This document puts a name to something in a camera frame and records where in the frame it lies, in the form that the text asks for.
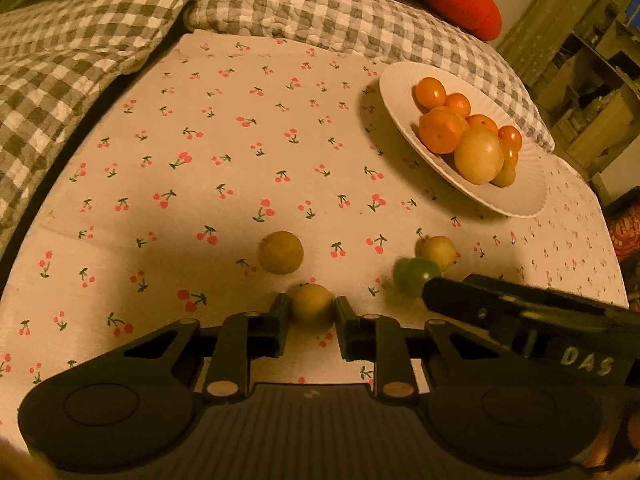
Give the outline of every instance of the white plate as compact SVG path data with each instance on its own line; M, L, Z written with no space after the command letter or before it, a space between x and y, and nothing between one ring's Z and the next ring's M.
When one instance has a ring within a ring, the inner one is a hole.
M472 184L442 160L441 156L434 155L424 147L414 134L422 113L414 102L413 88L425 77L439 79L447 94L464 94L471 102L472 114L491 117L498 126L516 126L492 99L457 76L422 63L393 63L380 77L380 94L391 118L415 151L460 191L498 213L517 218L530 218L540 213L546 202L546 180L540 163L541 149L532 140L523 137L516 180L505 188L495 187L493 184Z

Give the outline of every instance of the curtain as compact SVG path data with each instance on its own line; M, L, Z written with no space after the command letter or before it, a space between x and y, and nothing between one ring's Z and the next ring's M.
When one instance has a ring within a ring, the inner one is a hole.
M532 87L597 1L536 0L498 46L498 52L524 84Z

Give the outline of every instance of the plate of fruit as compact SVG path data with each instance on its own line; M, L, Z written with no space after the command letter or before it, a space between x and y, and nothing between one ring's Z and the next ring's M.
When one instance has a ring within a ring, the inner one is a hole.
M380 94L406 140L453 186L507 216L542 211L542 149L487 95L449 72L409 61L385 69Z

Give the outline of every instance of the checkered blanket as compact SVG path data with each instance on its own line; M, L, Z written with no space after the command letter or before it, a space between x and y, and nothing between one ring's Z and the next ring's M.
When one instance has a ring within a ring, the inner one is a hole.
M0 14L0 255L92 103L189 1L47 0Z
M488 44L419 6L392 0L200 0L186 22L229 34L274 36L385 62L429 63L495 100L521 131L552 152L554 142L524 85Z

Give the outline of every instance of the bed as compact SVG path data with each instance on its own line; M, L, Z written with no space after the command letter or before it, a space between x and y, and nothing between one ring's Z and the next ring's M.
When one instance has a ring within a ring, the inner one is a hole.
M11 269L0 432L19 446L16 409L34 384L181 317L220 324L320 283L358 313L422 326L432 314L390 275L429 235L458 247L449 277L482 272L626 305L598 202L552 155L518 77L419 7L45 0L0 14L0 30L0 241ZM416 160L377 87L399 60L457 74L537 143L548 183L539 216L491 212ZM275 230L305 247L283 278L257 265L258 241ZM370 363L340 359L332 330L293 331L282 358L252 367L254 381L371 379Z

